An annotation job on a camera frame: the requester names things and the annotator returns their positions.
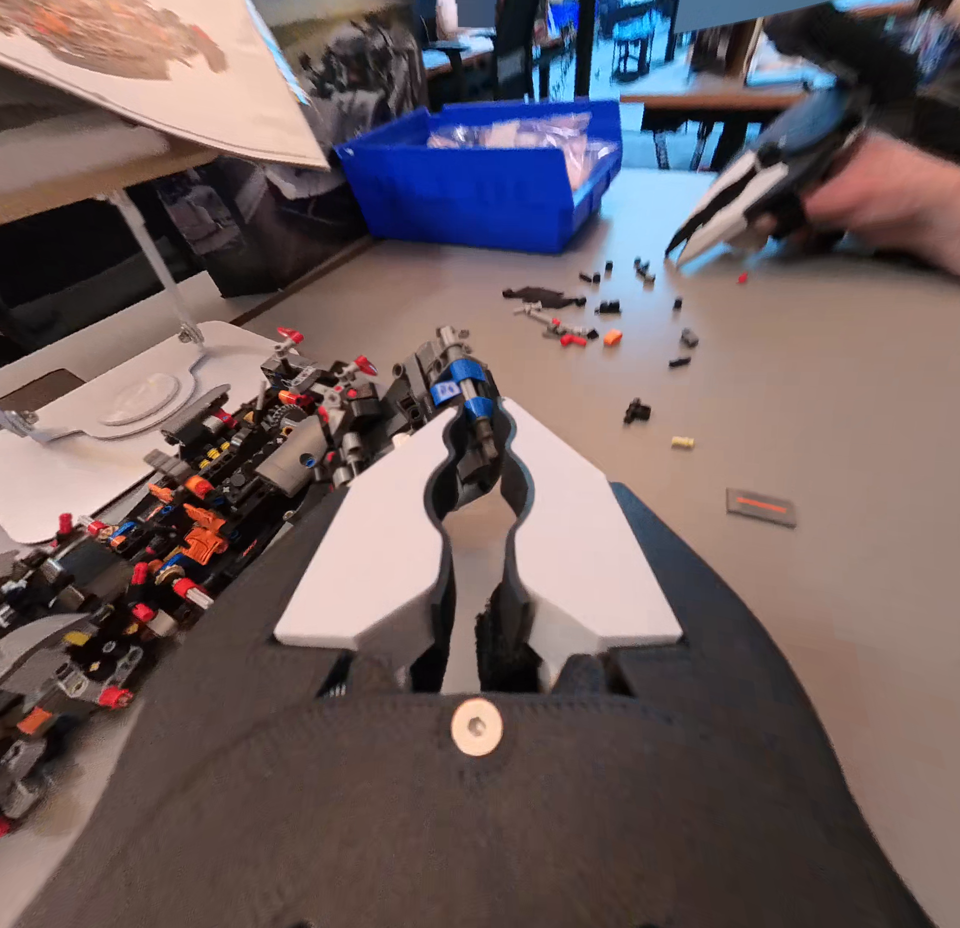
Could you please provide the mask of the wooden office desk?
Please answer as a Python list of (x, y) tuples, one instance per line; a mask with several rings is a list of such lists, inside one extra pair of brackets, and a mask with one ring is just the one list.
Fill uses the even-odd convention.
[(623, 94), (620, 102), (643, 109), (641, 130), (654, 139), (654, 153), (660, 170), (670, 169), (666, 136), (686, 124), (695, 124), (697, 140), (689, 169), (703, 169), (707, 143), (716, 127), (721, 133), (708, 171), (719, 173), (741, 153), (752, 125), (766, 127), (783, 112), (810, 96), (802, 89), (762, 90), (734, 83), (716, 90), (675, 94)]

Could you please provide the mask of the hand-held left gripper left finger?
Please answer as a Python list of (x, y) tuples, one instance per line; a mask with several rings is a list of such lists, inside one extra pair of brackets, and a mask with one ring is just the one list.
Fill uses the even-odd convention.
[(461, 408), (354, 479), (274, 627), (284, 646), (346, 650), (438, 692), (455, 617), (450, 538), (457, 466), (469, 438)]

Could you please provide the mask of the white metal book stand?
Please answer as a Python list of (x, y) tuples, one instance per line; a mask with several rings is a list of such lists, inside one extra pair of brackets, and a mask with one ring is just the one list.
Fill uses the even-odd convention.
[[(135, 126), (58, 89), (2, 70), (2, 222), (104, 197), (146, 245), (128, 189), (204, 165), (215, 152)], [(148, 474), (162, 422), (218, 384), (230, 404), (255, 392), (273, 344), (203, 313), (229, 313), (205, 273), (2, 367), (2, 402), (58, 370), (82, 383), (42, 394), (26, 435), (2, 430), (2, 531), (50, 538), (57, 514), (92, 514)]]

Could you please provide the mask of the black lego wing panels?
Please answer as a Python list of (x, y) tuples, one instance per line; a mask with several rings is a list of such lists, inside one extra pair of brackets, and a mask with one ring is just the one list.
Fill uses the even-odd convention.
[(563, 310), (571, 307), (582, 309), (587, 303), (584, 296), (567, 296), (561, 291), (541, 286), (506, 288), (501, 293), (504, 299), (518, 300), (524, 304), (541, 305), (546, 310)]

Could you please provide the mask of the dark printed lego box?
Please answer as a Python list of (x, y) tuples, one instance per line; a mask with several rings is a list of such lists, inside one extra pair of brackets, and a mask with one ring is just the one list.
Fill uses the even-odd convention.
[(337, 148), (426, 105), (413, 0), (247, 0), (328, 169), (226, 154), (153, 184), (219, 294), (281, 291), (368, 234)]

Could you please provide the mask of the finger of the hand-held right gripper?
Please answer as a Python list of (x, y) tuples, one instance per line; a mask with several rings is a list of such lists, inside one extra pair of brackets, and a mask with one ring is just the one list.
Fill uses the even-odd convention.
[(696, 203), (688, 217), (678, 226), (670, 239), (664, 257), (677, 260), (695, 260), (715, 247), (724, 244), (738, 220), (742, 209), (730, 214), (729, 208), (746, 190), (760, 172), (757, 155), (745, 151), (718, 174)]
[(732, 163), (718, 174), (675, 234), (682, 268), (718, 246), (761, 249), (794, 233), (794, 173), (788, 163)]

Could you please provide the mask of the large lego vehicle chassis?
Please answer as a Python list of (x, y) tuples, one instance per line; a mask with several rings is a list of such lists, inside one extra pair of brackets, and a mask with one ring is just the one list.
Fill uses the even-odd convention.
[(377, 368), (324, 367), (279, 333), (254, 398), (227, 411), (223, 385), (167, 422), (170, 450), (148, 454), (148, 493), (116, 523), (63, 514), (51, 544), (3, 562), (3, 836), (42, 801), (66, 737), (130, 705), (310, 492), (365, 467)]

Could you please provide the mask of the dark grey tile orange stripe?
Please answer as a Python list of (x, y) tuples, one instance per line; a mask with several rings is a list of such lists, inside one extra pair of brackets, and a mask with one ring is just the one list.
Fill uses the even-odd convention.
[(726, 512), (791, 529), (797, 526), (793, 502), (747, 489), (726, 489)]

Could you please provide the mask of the lego instruction booklet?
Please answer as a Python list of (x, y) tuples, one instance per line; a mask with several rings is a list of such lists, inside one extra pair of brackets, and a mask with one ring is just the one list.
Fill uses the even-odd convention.
[(328, 171), (249, 0), (1, 0), (2, 68), (151, 129)]

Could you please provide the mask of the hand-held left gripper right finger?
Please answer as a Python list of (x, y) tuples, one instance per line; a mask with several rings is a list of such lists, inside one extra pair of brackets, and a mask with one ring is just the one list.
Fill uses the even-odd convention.
[(495, 419), (514, 521), (490, 596), (490, 689), (548, 691), (575, 656), (678, 645), (680, 621), (606, 475), (516, 401)]

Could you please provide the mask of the blue plastic bin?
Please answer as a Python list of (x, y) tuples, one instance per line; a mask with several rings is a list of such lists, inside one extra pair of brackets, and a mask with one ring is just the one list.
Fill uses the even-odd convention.
[(431, 149), (432, 131), (511, 119), (590, 113), (593, 140), (618, 142), (612, 100), (484, 102), (420, 108), (336, 147), (342, 171), (376, 238), (556, 255), (598, 212), (619, 155), (571, 191), (556, 150)]

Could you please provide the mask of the lego sub-assembly with blue parts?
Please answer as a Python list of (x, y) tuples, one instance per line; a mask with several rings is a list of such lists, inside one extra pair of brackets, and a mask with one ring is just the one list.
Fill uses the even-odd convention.
[(439, 327), (435, 336), (397, 362), (385, 379), (360, 368), (343, 370), (339, 405), (324, 396), (330, 443), (324, 465), (335, 485), (423, 430), (445, 409), (461, 416), (455, 431), (454, 509), (489, 493), (501, 470), (496, 432), (499, 391), (490, 369), (474, 355), (470, 333)]

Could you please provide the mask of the grey and red lego rods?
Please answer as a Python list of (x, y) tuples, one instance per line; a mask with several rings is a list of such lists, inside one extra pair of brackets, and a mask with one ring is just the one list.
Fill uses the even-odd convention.
[(543, 327), (544, 336), (558, 340), (562, 347), (585, 347), (599, 337), (595, 329), (570, 325), (555, 316), (553, 310), (543, 307), (541, 302), (523, 302), (513, 310), (515, 316), (522, 315)]

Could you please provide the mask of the person's right hand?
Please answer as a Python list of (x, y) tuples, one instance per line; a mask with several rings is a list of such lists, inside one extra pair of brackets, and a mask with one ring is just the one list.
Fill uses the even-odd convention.
[(959, 275), (959, 166), (952, 162), (870, 132), (802, 203), (812, 224)]

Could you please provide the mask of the clear plastic parts bags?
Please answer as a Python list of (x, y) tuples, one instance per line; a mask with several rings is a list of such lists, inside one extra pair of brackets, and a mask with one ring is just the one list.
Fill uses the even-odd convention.
[(621, 153), (618, 142), (593, 140), (590, 113), (511, 119), (490, 126), (443, 126), (431, 132), (431, 149), (556, 150), (562, 153), (571, 191), (576, 192), (601, 163)]

